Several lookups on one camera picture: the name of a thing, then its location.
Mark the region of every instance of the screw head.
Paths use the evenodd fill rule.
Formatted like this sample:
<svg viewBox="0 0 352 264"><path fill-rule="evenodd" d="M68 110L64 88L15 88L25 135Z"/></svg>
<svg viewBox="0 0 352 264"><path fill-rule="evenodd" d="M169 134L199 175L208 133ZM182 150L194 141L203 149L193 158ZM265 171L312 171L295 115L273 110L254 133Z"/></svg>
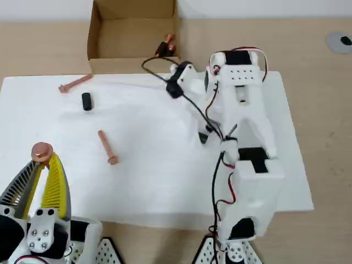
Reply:
<svg viewBox="0 0 352 264"><path fill-rule="evenodd" d="M32 148L32 159L36 162L48 161L53 154L53 147L44 142L35 144Z"/></svg>

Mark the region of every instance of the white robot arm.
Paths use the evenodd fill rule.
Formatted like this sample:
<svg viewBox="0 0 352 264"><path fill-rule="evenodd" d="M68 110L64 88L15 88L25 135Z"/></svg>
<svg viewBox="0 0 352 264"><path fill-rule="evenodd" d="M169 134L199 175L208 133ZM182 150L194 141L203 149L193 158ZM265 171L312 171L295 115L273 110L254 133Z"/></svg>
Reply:
<svg viewBox="0 0 352 264"><path fill-rule="evenodd" d="M229 249L233 245L241 246L239 241L265 234L284 179L262 99L267 61L265 58L263 75L259 53L263 54L256 47L216 52L210 58L204 77L197 73L191 62L174 64L170 68L170 78L165 80L166 90L174 99L183 97L178 100L190 102L188 107L197 119L201 141L209 144L208 136L217 134L209 139L220 145L218 164L222 161L232 170L228 181L233 201L220 199L215 202L213 199L216 221L212 233L218 255L226 256L222 263L246 263L243 257L238 258ZM238 149L241 138L237 132L245 123L261 146Z"/></svg>

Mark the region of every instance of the white wall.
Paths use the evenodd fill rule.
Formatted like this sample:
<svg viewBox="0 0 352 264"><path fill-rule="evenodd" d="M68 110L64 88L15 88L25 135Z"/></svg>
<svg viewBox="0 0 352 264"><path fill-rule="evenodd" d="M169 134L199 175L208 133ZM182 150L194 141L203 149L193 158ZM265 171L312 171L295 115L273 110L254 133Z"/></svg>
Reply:
<svg viewBox="0 0 352 264"><path fill-rule="evenodd" d="M89 20L92 1L93 0L0 0L0 20ZM178 1L180 15L183 18L352 16L352 0Z"/></svg>
<svg viewBox="0 0 352 264"><path fill-rule="evenodd" d="M92 3L93 0L0 0L0 20L89 20Z"/></svg>
<svg viewBox="0 0 352 264"><path fill-rule="evenodd" d="M183 18L348 17L352 0L179 0Z"/></svg>

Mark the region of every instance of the black wire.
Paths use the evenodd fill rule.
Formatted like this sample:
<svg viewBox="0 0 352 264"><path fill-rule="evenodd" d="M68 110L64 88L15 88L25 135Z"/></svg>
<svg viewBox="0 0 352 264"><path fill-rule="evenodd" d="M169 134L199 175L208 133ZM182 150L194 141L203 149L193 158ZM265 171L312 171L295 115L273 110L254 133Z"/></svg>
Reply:
<svg viewBox="0 0 352 264"><path fill-rule="evenodd" d="M145 64L147 62L150 62L154 59L163 59L164 61L168 61L168 62L172 62L174 64L176 64L177 66L180 66L180 64L176 61L174 61L173 59L169 59L169 58L164 58L164 57L151 57L149 59L146 59L145 61L142 62L142 69L145 70L146 72L150 73L151 75L155 76L156 78L159 78L160 80L163 80L165 83L167 83L167 80L165 80L164 78L162 78L160 75L156 74L155 72L149 70L147 67L145 67Z"/></svg>
<svg viewBox="0 0 352 264"><path fill-rule="evenodd" d="M215 258L215 263L219 264L218 262L218 256L217 256L217 251L216 251L216 236L217 236L217 222L218 222L218 211L217 211L217 206L215 203L215 180L216 180L216 174L218 173L219 165L220 162L224 156L225 152L222 151L219 155L218 162L216 163L214 175L213 175L213 181L211 184L211 199L213 203L213 210L214 210L214 231L213 231L213 249L214 249L214 258Z"/></svg>
<svg viewBox="0 0 352 264"><path fill-rule="evenodd" d="M69 254L67 254L67 255L64 255L64 257L68 257L69 255L72 254L73 248L71 246L70 246L70 249L71 249L71 252Z"/></svg>
<svg viewBox="0 0 352 264"><path fill-rule="evenodd" d="M230 140L235 140L236 142L238 142L237 137L233 137L233 136L225 136L225 138L222 141L230 141Z"/></svg>
<svg viewBox="0 0 352 264"><path fill-rule="evenodd" d="M213 126L213 124L206 118L206 116L203 114L202 110L199 109L199 107L195 104L195 102L193 102L190 98L188 98L187 96L185 96L184 94L182 95L187 101L189 101L197 110L198 112L201 114L201 116L203 117L203 119L205 120L205 122L207 122L208 126L211 127L211 129L214 130L214 132L218 135L218 137L220 139L221 138L221 135L220 133L218 132L218 130L216 130L215 126Z"/></svg>
<svg viewBox="0 0 352 264"><path fill-rule="evenodd" d="M162 81L164 81L166 84L168 84L168 81L167 81L167 80L165 80L165 79L162 78L160 75L156 74L155 72L153 72L153 71L151 71L151 70L149 70L148 68L145 67L145 64L146 64L147 62L150 62L150 61L152 61L152 60L154 60L154 59L163 59L163 60L165 60L165 61L172 62L172 63L176 64L177 66L180 66L180 64L177 63L176 61L174 61L173 59L169 59L169 58L165 58L165 57L151 57L151 58L146 59L145 61L142 62L142 65L141 65L141 66L142 66L143 70L147 71L147 72L150 73L151 75L155 76L156 78L159 78L160 80L162 80ZM216 130L216 128L213 126L213 124L210 123L210 121L206 118L206 116L203 114L202 110L199 109L199 107L198 107L190 98L188 98L188 97L185 96L184 94L183 94L183 97L184 97L186 100L188 100L188 101L198 110L198 112L202 115L202 117L203 117L203 119L205 120L205 122L209 125L209 127L211 127L211 129L213 129L213 130L215 131L215 133L218 135L218 137L220 138L220 140L222 140L222 137L221 137L220 133L218 132L218 130Z"/></svg>

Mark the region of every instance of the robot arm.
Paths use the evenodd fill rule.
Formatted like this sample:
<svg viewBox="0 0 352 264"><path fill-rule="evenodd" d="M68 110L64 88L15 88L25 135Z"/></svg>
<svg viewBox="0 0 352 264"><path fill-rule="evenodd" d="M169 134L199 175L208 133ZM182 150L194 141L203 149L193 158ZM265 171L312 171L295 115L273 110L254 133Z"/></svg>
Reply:
<svg viewBox="0 0 352 264"><path fill-rule="evenodd" d="M0 230L5 234L2 237L8 238L0 242L0 262L21 264L40 259L50 264L64 264L64 252L73 234L84 243L77 263L95 263L102 224L83 218L71 219L68 181L51 145L36 144L32 158L0 196ZM29 207L44 167L49 169L49 174L41 207L29 219ZM77 222L84 228L71 230L72 223Z"/></svg>
<svg viewBox="0 0 352 264"><path fill-rule="evenodd" d="M220 141L216 140L224 152L222 161L233 172L229 185L234 190L235 202L216 203L217 212L214 212L221 219L213 235L221 249L219 254L225 256L221 258L222 263L244 260L229 249L241 248L241 241L265 234L284 179L262 99L267 62L265 59L263 76L258 52L262 53L255 47L217 52L211 56L204 78L190 62L183 62L179 67L173 65L171 78L166 81L167 92L173 98L187 95L206 116L207 120L189 104L200 135L205 134L207 138L213 132L207 127L208 122L219 131ZM238 149L237 143L242 139L237 132L244 123L252 129L260 146Z"/></svg>

